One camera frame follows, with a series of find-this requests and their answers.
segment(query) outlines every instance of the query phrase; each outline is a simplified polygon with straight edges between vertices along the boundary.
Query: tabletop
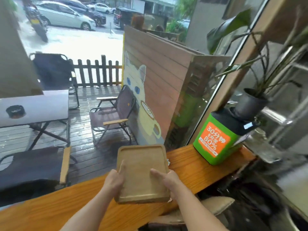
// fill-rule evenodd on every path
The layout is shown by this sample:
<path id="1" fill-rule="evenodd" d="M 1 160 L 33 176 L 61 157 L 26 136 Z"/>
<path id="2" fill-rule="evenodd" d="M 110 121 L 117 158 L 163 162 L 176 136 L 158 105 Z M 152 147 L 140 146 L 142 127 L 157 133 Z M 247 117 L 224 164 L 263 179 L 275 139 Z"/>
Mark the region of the tabletop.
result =
<path id="1" fill-rule="evenodd" d="M 68 118 L 68 90 L 0 99 L 0 128 Z"/>
<path id="2" fill-rule="evenodd" d="M 245 147 L 233 153 L 223 163 L 210 165 L 188 145 L 167 152 L 169 168 L 195 194 L 234 172 L 254 155 Z M 58 190 L 36 199 L 13 205 L 0 211 L 1 231 L 55 231 L 89 202 L 102 188 L 107 174 Z M 102 231 L 135 231 L 157 216 L 177 207 L 171 203 L 126 204 L 111 201 L 99 227 Z"/>

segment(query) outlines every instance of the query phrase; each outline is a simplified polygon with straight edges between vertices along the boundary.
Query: wooden deck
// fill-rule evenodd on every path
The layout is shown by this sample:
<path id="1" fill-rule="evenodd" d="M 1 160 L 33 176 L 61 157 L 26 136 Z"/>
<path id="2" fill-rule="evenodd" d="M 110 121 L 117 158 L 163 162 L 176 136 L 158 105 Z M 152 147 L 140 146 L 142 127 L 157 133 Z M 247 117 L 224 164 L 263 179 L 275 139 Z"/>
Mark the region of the wooden deck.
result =
<path id="1" fill-rule="evenodd" d="M 98 96 L 115 96 L 120 92 L 120 86 L 78 88 L 80 108 L 69 111 L 71 120 L 71 155 L 78 163 L 69 169 L 68 178 L 72 184 L 83 182 L 105 174 L 116 167 L 117 151 L 123 145 L 137 144 L 132 135 L 132 142 L 121 129 L 108 131 L 98 147 L 94 147 L 90 127 L 89 109 L 97 107 Z M 75 107 L 75 95 L 70 95 L 70 107 Z M 103 102 L 101 106 L 109 106 L 110 102 Z M 47 131 L 66 137 L 65 126 L 60 122 L 51 123 Z M 0 129 L 0 158 L 7 154 L 25 151 L 38 132 L 28 126 L 18 126 Z M 43 134 L 34 149 L 65 145 L 64 142 Z M 6 158 L 0 164 L 0 170 L 10 163 L 11 158 Z"/>

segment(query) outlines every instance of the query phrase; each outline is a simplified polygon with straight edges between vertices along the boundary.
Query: yellow license plate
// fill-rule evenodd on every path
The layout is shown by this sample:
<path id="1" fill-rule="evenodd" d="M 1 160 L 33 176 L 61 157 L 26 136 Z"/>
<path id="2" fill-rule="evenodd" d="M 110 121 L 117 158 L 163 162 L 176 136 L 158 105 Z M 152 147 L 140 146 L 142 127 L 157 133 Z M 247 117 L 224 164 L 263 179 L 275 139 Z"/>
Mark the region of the yellow license plate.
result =
<path id="1" fill-rule="evenodd" d="M 31 23 L 33 23 L 33 24 L 39 24 L 39 20 L 38 20 L 38 19 L 31 19 Z"/>

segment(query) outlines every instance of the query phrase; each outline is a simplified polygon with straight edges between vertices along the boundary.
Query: orange sticker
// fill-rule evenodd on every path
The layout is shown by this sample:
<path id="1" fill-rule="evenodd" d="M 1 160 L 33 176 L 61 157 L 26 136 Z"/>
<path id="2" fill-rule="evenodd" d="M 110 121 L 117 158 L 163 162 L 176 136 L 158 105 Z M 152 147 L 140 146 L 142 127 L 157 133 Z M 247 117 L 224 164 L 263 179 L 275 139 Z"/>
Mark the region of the orange sticker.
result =
<path id="1" fill-rule="evenodd" d="M 204 150 L 216 157 L 230 142 L 230 137 L 209 122 L 198 141 Z"/>

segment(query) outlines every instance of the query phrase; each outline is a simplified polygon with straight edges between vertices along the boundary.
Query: dark suv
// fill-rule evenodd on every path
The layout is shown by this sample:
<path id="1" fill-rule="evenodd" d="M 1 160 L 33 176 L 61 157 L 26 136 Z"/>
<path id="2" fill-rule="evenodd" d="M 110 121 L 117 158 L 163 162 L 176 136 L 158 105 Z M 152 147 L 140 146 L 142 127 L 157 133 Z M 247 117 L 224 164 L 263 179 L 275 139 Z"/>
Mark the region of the dark suv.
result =
<path id="1" fill-rule="evenodd" d="M 113 23 L 120 27 L 121 29 L 124 29 L 125 25 L 131 25 L 132 17 L 134 14 L 141 14 L 138 11 L 135 11 L 133 9 L 127 9 L 125 7 L 117 7 L 114 16 L 113 16 Z"/>
<path id="2" fill-rule="evenodd" d="M 106 16 L 105 15 L 103 15 L 103 14 L 97 12 L 97 11 L 89 10 L 84 4 L 82 4 L 78 0 L 52 0 L 52 1 L 56 1 L 56 2 L 59 2 L 59 3 L 63 3 L 65 5 L 68 5 L 74 11 L 90 17 L 91 19 L 93 19 L 95 21 L 97 27 L 106 24 Z"/>

